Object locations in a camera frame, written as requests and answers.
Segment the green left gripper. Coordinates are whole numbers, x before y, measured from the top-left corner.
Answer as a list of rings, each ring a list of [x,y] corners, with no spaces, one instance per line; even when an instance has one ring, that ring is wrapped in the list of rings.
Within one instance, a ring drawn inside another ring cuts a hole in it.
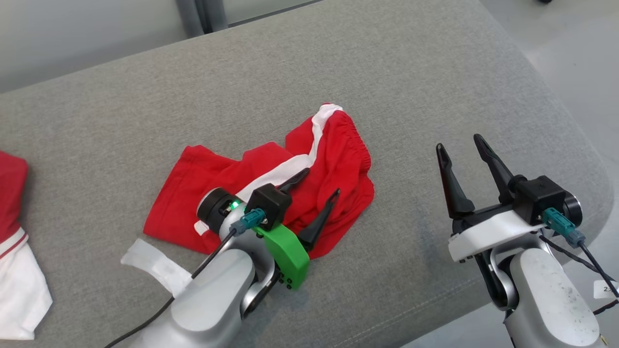
[[[309,174],[310,168],[303,168],[300,172],[278,186],[281,192],[291,192]],[[254,227],[253,231],[265,241],[269,254],[277,263],[283,281],[291,290],[298,290],[307,279],[310,258],[308,252],[312,251],[321,236],[331,213],[338,202],[340,189],[336,189],[325,201],[323,209],[307,227],[297,235],[283,224],[270,231],[261,227]]]

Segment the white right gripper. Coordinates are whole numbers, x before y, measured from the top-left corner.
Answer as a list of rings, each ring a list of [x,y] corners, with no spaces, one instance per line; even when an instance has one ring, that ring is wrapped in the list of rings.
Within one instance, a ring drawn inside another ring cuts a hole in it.
[[[512,172],[481,134],[474,134],[473,140],[480,158],[488,165],[493,176],[499,192],[499,202],[508,204],[497,204],[474,211],[473,202],[463,192],[452,170],[453,163],[446,148],[442,143],[436,145],[447,213],[452,220],[452,235],[447,247],[454,262],[478,255],[545,226],[539,220],[530,224],[513,210],[511,203],[514,198],[509,189]]]

